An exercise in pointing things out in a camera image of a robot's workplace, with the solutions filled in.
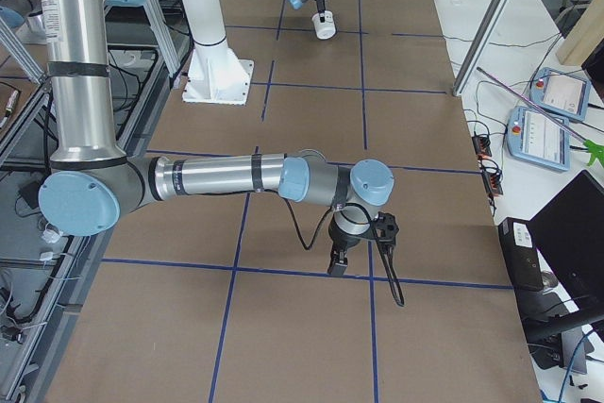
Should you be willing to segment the white mug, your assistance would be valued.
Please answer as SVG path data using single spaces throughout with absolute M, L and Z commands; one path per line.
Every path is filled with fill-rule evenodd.
M 333 13 L 330 10 L 317 12 L 312 16 L 315 35 L 319 40 L 329 40 L 337 32 Z

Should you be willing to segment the black computer box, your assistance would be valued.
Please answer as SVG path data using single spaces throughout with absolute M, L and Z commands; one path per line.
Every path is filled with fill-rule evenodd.
M 559 285 L 551 271 L 541 268 L 538 250 L 533 245 L 526 220 L 506 217 L 498 225 L 497 231 L 507 272 L 515 290 L 546 292 Z

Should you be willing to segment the lower teach pendant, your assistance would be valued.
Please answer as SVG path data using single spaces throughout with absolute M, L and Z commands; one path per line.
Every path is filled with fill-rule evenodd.
M 518 160 L 553 171 L 570 169 L 570 135 L 542 113 L 518 106 L 509 116 L 506 139 L 509 153 Z

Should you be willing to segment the teach pendant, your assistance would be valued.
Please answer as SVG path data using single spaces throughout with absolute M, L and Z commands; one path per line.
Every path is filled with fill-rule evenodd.
M 509 116 L 506 139 L 509 153 L 518 160 L 553 171 L 570 169 L 570 135 L 542 113 L 518 106 Z
M 591 89 L 591 82 L 583 77 L 545 67 L 531 82 L 529 99 L 547 111 L 579 123 L 585 120 Z

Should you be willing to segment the thin metal rod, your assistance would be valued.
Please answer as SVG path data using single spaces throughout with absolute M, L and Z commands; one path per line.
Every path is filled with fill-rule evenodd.
M 524 104 L 526 104 L 528 107 L 536 110 L 537 112 L 539 112 L 540 114 L 544 115 L 544 117 L 546 117 L 548 120 L 552 121 L 554 124 L 556 124 L 557 126 L 561 127 L 563 130 L 565 130 L 568 134 L 570 134 L 573 138 L 577 139 L 578 141 L 580 141 L 584 146 L 587 147 L 587 142 L 588 139 L 586 139 L 585 137 L 583 137 L 582 135 L 580 135 L 577 131 L 573 130 L 570 126 L 567 126 L 564 122 L 559 121 L 556 117 L 554 117 L 552 114 L 550 114 L 549 112 L 547 112 L 546 110 L 544 110 L 543 108 L 539 107 L 537 104 L 535 104 L 534 102 L 530 101 L 528 98 L 526 98 L 523 94 L 521 94 L 520 92 L 516 92 L 513 88 L 511 88 L 510 86 L 506 85 L 505 83 L 503 83 L 502 81 L 500 81 L 498 78 L 496 78 L 495 76 L 489 74 L 488 72 L 486 72 L 484 69 L 482 69 L 481 67 L 477 67 L 476 70 L 478 72 L 480 72 L 482 75 L 486 76 L 487 78 L 490 79 L 490 81 L 494 82 L 494 84 L 505 90 L 507 93 L 513 95 L 514 97 L 516 97 L 517 99 L 519 99 L 520 101 L 522 101 Z

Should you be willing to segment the black monitor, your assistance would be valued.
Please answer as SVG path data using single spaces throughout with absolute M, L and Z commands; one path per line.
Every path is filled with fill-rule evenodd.
M 533 343 L 566 330 L 603 326 L 603 186 L 579 172 L 528 222 L 533 243 L 579 309 L 526 324 Z

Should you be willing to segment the upper teach pendant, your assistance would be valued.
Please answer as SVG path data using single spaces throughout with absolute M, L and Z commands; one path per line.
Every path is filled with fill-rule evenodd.
M 585 120 L 591 89 L 591 82 L 583 77 L 545 67 L 531 82 L 529 99 L 547 111 L 579 123 Z

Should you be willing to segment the green plastic clamp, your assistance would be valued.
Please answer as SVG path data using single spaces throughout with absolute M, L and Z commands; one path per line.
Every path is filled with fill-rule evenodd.
M 587 166 L 592 166 L 596 162 L 601 166 L 604 166 L 604 146 L 602 144 L 595 143 L 591 140 L 585 140 L 583 146 L 590 155 Z

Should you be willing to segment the wooden board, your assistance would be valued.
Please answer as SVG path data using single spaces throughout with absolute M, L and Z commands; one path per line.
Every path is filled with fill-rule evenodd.
M 603 40 L 604 0 L 593 0 L 565 38 L 556 56 L 560 64 L 581 66 Z

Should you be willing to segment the aluminium frame rail left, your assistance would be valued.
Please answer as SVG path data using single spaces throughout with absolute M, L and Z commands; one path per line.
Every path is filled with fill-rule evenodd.
M 180 59 L 176 53 L 170 29 L 164 23 L 159 0 L 145 0 L 143 7 L 169 75 L 176 76 L 179 72 Z

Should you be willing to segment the aluminium frame post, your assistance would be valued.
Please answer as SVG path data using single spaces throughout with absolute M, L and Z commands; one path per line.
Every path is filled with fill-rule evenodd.
M 461 96 L 469 81 L 470 75 L 478 68 L 478 61 L 508 2 L 509 0 L 491 0 L 456 76 L 452 87 L 452 94 L 454 96 Z

